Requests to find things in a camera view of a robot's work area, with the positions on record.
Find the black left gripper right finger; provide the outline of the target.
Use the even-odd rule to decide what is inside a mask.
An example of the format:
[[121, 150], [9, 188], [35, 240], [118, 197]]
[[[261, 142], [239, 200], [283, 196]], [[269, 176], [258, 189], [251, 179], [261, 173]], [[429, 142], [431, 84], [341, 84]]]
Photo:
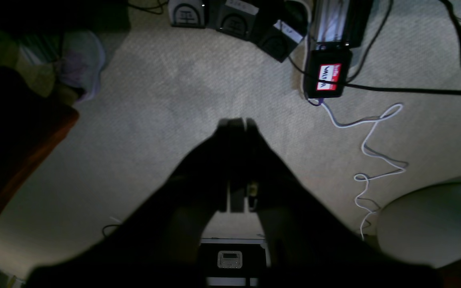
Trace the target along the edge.
[[271, 257], [259, 288], [441, 288], [437, 270], [394, 260], [360, 240], [295, 177], [258, 124], [245, 120], [247, 169]]

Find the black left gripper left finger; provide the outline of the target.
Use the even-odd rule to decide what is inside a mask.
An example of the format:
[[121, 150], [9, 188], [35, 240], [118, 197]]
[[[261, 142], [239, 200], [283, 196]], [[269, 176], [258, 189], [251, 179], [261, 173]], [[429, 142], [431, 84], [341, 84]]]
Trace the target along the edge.
[[204, 285], [196, 268], [203, 231], [224, 202], [223, 137], [231, 119], [196, 146], [165, 183], [85, 252], [36, 268], [28, 288], [149, 288], [169, 281]]

